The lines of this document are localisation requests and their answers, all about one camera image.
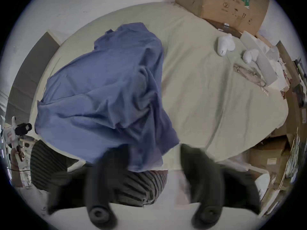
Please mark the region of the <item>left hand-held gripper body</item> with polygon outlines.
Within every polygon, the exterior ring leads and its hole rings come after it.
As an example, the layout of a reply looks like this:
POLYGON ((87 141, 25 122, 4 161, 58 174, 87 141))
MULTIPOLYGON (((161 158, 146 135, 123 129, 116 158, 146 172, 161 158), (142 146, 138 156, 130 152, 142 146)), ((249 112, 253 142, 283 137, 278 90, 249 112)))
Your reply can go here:
POLYGON ((16 148, 17 145, 20 145, 20 138, 15 134, 16 127, 16 117, 13 116, 11 119, 11 126, 4 129, 4 140, 6 144, 11 145, 12 148, 16 148))

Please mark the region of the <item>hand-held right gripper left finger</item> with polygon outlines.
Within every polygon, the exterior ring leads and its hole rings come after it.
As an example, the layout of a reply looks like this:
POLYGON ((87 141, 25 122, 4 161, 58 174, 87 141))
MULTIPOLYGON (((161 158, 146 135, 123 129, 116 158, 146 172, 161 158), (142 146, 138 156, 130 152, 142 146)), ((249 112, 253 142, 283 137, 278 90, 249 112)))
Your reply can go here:
POLYGON ((117 217, 110 203, 128 172, 129 158, 129 146, 121 145, 108 149, 93 164, 53 174, 48 189, 48 214, 85 206, 94 226, 115 227, 117 217))

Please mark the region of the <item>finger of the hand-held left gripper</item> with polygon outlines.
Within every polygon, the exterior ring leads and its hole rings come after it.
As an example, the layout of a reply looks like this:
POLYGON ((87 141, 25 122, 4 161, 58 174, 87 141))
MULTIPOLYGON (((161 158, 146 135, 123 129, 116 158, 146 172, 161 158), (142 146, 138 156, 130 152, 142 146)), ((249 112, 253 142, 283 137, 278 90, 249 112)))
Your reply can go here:
POLYGON ((17 125, 17 127, 15 128, 15 134, 16 136, 24 136, 31 130, 32 125, 30 123, 22 123, 17 125))

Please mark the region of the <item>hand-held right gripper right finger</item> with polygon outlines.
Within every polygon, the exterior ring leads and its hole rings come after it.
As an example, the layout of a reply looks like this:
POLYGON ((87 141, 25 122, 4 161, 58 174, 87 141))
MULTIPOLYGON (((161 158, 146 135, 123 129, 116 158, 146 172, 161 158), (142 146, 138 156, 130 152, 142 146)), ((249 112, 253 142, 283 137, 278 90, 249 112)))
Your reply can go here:
POLYGON ((250 172, 216 163, 201 149, 187 144, 180 145, 180 163, 191 203, 200 203, 191 220, 193 227, 213 227, 223 207, 260 213, 261 201, 250 172))

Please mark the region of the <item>person's left hand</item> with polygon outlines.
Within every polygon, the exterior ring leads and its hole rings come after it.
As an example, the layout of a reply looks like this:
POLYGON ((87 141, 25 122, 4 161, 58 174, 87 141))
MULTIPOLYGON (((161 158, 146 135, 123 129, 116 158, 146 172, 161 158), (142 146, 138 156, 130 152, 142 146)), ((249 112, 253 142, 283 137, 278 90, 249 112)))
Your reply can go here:
POLYGON ((10 152, 11 163, 17 165, 18 163, 22 163, 25 159, 24 153, 21 150, 21 146, 17 145, 16 148, 12 148, 10 152))

